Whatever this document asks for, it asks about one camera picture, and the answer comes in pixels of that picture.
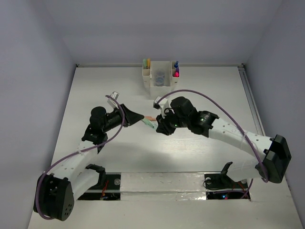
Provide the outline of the black pink highlighter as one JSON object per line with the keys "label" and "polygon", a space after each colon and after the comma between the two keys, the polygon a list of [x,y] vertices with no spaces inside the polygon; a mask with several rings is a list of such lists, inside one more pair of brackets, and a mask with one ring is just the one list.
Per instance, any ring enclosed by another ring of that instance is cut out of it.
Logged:
{"label": "black pink highlighter", "polygon": [[178,78],[180,76],[179,72],[175,72],[175,74],[173,76]]}

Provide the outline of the yellow highlighter cap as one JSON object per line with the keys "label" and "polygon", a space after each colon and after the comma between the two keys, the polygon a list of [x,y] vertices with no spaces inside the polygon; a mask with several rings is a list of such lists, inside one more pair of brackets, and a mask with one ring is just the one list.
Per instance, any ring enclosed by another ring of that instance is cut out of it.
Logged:
{"label": "yellow highlighter cap", "polygon": [[147,69],[150,69],[150,66],[151,66],[151,59],[148,58],[147,59]]}

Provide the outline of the green highlighter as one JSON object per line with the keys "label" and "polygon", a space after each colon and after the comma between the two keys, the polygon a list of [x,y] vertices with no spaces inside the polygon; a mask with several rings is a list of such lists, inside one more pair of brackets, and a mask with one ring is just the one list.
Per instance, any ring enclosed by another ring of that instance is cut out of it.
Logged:
{"label": "green highlighter", "polygon": [[158,125],[156,123],[154,123],[153,121],[147,119],[147,118],[144,118],[142,119],[142,122],[147,125],[148,127],[152,128],[153,130],[156,130]]}
{"label": "green highlighter", "polygon": [[147,69],[147,59],[143,59],[143,69]]}

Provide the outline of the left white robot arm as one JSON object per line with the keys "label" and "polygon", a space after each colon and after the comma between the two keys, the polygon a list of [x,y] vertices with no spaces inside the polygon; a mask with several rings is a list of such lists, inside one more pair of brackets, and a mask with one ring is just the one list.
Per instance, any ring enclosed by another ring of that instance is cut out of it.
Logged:
{"label": "left white robot arm", "polygon": [[104,146],[114,139],[107,136],[110,130],[133,125],[130,114],[124,104],[111,113],[101,106],[92,109],[78,150],[56,161],[38,178],[34,212],[46,220],[65,221],[75,201],[87,190],[107,188],[105,168],[96,164],[96,160]]}

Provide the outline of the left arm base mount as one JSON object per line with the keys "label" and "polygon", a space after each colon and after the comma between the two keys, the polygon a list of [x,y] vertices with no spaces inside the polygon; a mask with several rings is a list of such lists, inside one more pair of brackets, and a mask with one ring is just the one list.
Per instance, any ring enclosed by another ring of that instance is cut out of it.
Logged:
{"label": "left arm base mount", "polygon": [[116,201],[121,199],[121,174],[108,173],[103,184],[89,188],[78,200]]}

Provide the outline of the clear jar of paperclips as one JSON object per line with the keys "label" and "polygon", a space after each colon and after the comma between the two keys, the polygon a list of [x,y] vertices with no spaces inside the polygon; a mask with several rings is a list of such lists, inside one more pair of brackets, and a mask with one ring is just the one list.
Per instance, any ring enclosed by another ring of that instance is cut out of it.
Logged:
{"label": "clear jar of paperclips", "polygon": [[155,78],[155,86],[164,86],[165,78],[164,77],[156,77]]}

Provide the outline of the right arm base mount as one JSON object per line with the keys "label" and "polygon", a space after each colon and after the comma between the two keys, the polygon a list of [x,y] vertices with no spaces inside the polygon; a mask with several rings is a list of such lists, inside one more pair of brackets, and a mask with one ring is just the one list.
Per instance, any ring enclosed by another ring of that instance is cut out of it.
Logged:
{"label": "right arm base mount", "polygon": [[232,162],[226,163],[219,173],[204,175],[203,187],[206,189],[208,200],[251,199],[249,192],[247,192],[247,183],[235,182],[227,176],[228,169],[232,164]]}

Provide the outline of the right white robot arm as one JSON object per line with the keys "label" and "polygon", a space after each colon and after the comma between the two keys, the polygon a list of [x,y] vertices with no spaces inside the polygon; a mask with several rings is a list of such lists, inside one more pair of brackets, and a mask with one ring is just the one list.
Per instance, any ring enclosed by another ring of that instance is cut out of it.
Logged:
{"label": "right white robot arm", "polygon": [[292,158],[283,136],[271,138],[245,131],[214,113],[198,111],[183,96],[171,102],[158,96],[153,107],[161,111],[156,117],[158,133],[171,135],[177,128],[187,128],[193,134],[227,143],[253,157],[241,164],[225,164],[219,175],[219,181],[224,187],[230,187],[243,179],[258,177],[271,183],[282,182]]}

